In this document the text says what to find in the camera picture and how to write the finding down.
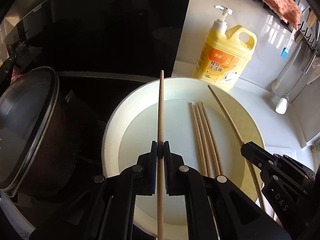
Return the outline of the white long-handled brush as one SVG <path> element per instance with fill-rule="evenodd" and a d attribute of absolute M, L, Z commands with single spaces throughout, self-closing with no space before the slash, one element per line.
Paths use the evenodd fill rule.
<path fill-rule="evenodd" d="M 278 89 L 281 81 L 284 79 L 284 77 L 286 76 L 286 74 L 289 72 L 291 66 L 293 65 L 294 61 L 296 60 L 299 52 L 300 52 L 300 49 L 302 47 L 303 43 L 300 42 L 295 50 L 293 51 L 293 54 L 290 56 L 290 58 L 288 59 L 287 63 L 285 64 L 285 67 L 283 68 L 283 70 L 280 72 L 278 78 L 272 83 L 271 85 L 271 90 L 272 92 L 276 92 L 276 90 Z"/>

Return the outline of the wooden chopstick four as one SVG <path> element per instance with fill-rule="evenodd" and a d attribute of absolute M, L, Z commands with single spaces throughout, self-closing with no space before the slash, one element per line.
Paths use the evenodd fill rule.
<path fill-rule="evenodd" d="M 234 132 L 234 134 L 235 134 L 235 136 L 237 138 L 237 141 L 238 141 L 240 147 L 242 147 L 245 143 L 244 143 L 244 140 L 242 139 L 242 136 L 241 136 L 240 132 L 238 131 L 233 119 L 231 118 L 231 116 L 228 113 L 227 109 L 225 108 L 225 106 L 223 105 L 222 101 L 219 99 L 217 94 L 214 92 L 212 87 L 210 87 L 210 85 L 208 85 L 207 87 L 210 90 L 210 92 L 211 92 L 212 96 L 214 97 L 214 99 L 217 101 L 217 104 L 219 105 L 219 107 L 220 107 L 221 111 L 223 112 L 224 116 L 226 117 L 227 121 L 231 125 L 232 130 L 233 130 L 233 132 Z M 258 176 L 257 176 L 257 174 L 256 174 L 256 172 L 254 170 L 253 164 L 248 160 L 246 160 L 246 163 L 247 163 L 247 166 L 248 166 L 249 171 L 251 173 L 251 177 L 252 177 L 252 180 L 253 180 L 253 183 L 254 183 L 254 186 L 255 186 L 257 197 L 259 199 L 260 208 L 263 211 L 266 211 L 263 195 L 262 195 L 262 192 L 261 192 L 261 187 L 260 187 L 260 184 L 259 184 L 259 181 L 258 181 Z"/>

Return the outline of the wooden chopstick two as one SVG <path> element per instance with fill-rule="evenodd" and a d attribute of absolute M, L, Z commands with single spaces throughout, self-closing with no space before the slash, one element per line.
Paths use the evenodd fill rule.
<path fill-rule="evenodd" d="M 224 172 L 223 172 L 222 162 L 221 162 L 221 158 L 220 158 L 220 152 L 219 152 L 219 149 L 217 146 L 217 141 L 214 137 L 214 133 L 213 133 L 213 130 L 210 125 L 210 120 L 209 120 L 209 117 L 208 117 L 208 114 L 206 112 L 206 109 L 204 107 L 203 102 L 200 102 L 200 107 L 201 107 L 201 111 L 202 111 L 204 119 L 205 119 L 207 130 L 209 131 L 209 134 L 210 134 L 210 141 L 212 143 L 212 154 L 214 156 L 213 161 L 215 161 L 217 169 L 218 169 L 217 174 L 223 175 Z"/>

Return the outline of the dark pot with lid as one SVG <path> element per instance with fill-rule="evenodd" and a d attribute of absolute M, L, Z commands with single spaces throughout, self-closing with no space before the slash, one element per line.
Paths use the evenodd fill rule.
<path fill-rule="evenodd" d="M 1 96 L 1 191 L 14 197 L 44 139 L 57 102 L 59 78 L 36 68 Z"/>

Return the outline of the wooden chopstick one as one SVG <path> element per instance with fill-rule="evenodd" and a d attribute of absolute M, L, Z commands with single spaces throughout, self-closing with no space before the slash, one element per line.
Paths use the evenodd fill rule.
<path fill-rule="evenodd" d="M 217 153 L 214 146 L 213 136 L 210 131 L 209 121 L 207 119 L 207 114 L 206 114 L 206 111 L 204 110 L 203 103 L 198 102 L 197 107 L 200 111 L 201 120 L 204 126 L 204 131 L 206 133 L 207 144 L 210 148 L 210 154 L 212 156 L 212 162 L 213 162 L 213 170 L 214 170 L 215 176 L 217 177 L 218 175 L 221 174 L 221 172 L 219 167 L 219 160 L 218 160 Z"/>

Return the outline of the blue silicone brush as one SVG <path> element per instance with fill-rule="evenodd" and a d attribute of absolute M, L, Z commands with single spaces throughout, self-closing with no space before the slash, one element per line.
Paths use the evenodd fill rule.
<path fill-rule="evenodd" d="M 282 50 L 282 52 L 281 52 L 281 55 L 280 55 L 280 56 L 281 56 L 283 59 L 286 59 L 287 55 L 289 54 L 289 49 L 290 49 L 290 47 L 291 47 L 291 45 L 292 45 L 292 43 L 293 43 L 295 33 L 296 33 L 296 30 L 293 29 L 293 31 L 292 31 L 292 33 L 291 33 L 291 35 L 290 35 L 290 38 L 288 39 L 287 44 L 284 46 L 284 48 L 283 48 L 283 50 Z"/>

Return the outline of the yellow dish soap bottle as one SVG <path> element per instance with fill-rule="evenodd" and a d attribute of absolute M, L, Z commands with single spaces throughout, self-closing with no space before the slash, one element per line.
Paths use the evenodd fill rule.
<path fill-rule="evenodd" d="M 257 36 L 243 27 L 227 28 L 226 17 L 232 9 L 214 5 L 222 16 L 210 28 L 193 77 L 213 84 L 224 91 L 231 90 L 251 60 L 257 45 Z"/>

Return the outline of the steel spatula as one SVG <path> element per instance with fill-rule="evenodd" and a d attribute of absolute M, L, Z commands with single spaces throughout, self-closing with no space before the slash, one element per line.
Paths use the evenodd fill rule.
<path fill-rule="evenodd" d="M 316 56 L 317 56 L 318 50 L 316 50 L 315 52 L 313 52 L 313 54 L 311 55 L 310 59 L 308 60 L 307 64 L 305 65 L 303 72 L 301 74 L 301 76 L 299 77 L 299 79 L 296 81 L 296 83 L 293 85 L 293 87 L 286 93 L 284 94 L 279 102 L 276 105 L 275 111 L 278 114 L 285 114 L 286 110 L 288 108 L 289 105 L 289 95 L 290 93 L 293 91 L 293 89 L 296 87 L 296 85 L 299 84 L 299 82 L 301 81 L 301 79 L 308 73 L 309 69 L 311 68 L 311 65 L 313 64 Z"/>

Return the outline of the black wall hook rail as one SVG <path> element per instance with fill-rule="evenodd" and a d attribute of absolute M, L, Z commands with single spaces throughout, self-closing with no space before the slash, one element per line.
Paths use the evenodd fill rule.
<path fill-rule="evenodd" d="M 278 18 L 284 28 L 295 35 L 295 42 L 306 42 L 308 48 L 319 56 L 319 17 L 310 5 L 301 7 L 302 0 L 253 0 Z"/>

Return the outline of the orange checkered towel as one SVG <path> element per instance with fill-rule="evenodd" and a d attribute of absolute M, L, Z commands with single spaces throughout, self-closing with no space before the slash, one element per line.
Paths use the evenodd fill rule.
<path fill-rule="evenodd" d="M 284 22 L 289 23 L 298 30 L 302 11 L 294 0 L 262 0 L 267 4 Z"/>

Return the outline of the white round basin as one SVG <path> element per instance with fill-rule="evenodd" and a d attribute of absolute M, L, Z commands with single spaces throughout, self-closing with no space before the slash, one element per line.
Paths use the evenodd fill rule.
<path fill-rule="evenodd" d="M 102 160 L 106 177 L 116 176 L 135 165 L 157 139 L 159 83 L 153 81 L 132 91 L 112 113 L 103 139 Z M 264 142 L 254 120 L 244 107 L 225 91 L 189 78 L 164 81 L 164 138 L 170 150 L 184 163 L 201 168 L 199 148 L 189 105 L 202 102 L 216 139 L 225 176 L 251 198 L 257 200 L 254 183 L 241 156 L 239 143 L 217 100 L 221 100 L 244 141 L 259 146 Z"/>

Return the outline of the black gas stove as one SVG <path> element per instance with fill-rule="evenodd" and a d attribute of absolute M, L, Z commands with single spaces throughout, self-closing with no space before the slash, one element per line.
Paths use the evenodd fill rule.
<path fill-rule="evenodd" d="M 29 226 L 77 215 L 79 201 L 102 172 L 112 112 L 161 70 L 172 74 L 180 33 L 166 11 L 49 2 L 6 36 L 1 96 L 36 68 L 50 67 L 59 78 L 52 118 L 29 171 L 14 197 L 1 191 Z"/>

